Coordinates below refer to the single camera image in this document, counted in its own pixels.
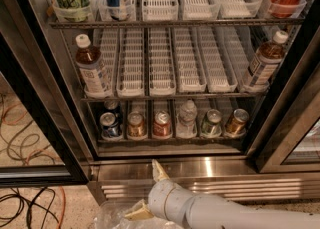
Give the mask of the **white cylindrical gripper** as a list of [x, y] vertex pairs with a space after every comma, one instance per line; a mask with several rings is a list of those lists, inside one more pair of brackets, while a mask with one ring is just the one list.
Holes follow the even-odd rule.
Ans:
[[148, 205], [144, 200], [140, 200], [125, 212], [124, 217], [136, 221], [151, 219], [155, 215], [172, 222], [184, 222], [187, 202], [195, 194], [169, 180], [166, 171], [156, 159], [152, 160], [152, 174], [157, 183], [148, 195]]

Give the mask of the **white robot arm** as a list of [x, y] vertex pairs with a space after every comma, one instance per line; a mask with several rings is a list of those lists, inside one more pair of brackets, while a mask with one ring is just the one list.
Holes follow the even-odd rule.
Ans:
[[184, 229], [320, 229], [320, 215], [284, 210], [254, 209], [218, 195], [196, 194], [175, 183], [156, 160], [152, 160], [154, 186], [148, 202], [140, 200], [124, 217], [153, 217]]

